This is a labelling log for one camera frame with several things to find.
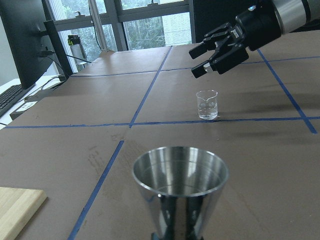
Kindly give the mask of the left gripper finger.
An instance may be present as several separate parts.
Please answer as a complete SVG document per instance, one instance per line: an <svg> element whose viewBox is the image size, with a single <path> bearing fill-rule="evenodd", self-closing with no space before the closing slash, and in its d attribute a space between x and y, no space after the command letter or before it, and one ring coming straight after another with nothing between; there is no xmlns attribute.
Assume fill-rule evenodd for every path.
<svg viewBox="0 0 320 240"><path fill-rule="evenodd" d="M191 72L195 78L200 78L201 76L207 74L207 73L212 73L213 69L210 65L210 62L208 60L200 63L199 65L193 67L191 69Z"/></svg>

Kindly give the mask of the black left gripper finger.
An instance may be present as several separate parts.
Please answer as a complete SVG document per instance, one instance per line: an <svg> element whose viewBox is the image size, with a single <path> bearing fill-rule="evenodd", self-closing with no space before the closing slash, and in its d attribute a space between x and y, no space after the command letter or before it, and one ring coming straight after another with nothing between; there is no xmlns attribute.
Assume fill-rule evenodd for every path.
<svg viewBox="0 0 320 240"><path fill-rule="evenodd" d="M197 57L205 54L206 52L212 51L215 49L216 49L215 43L211 44L211 43L201 42L199 45L189 50L188 53L192 59L196 59Z"/></svg>

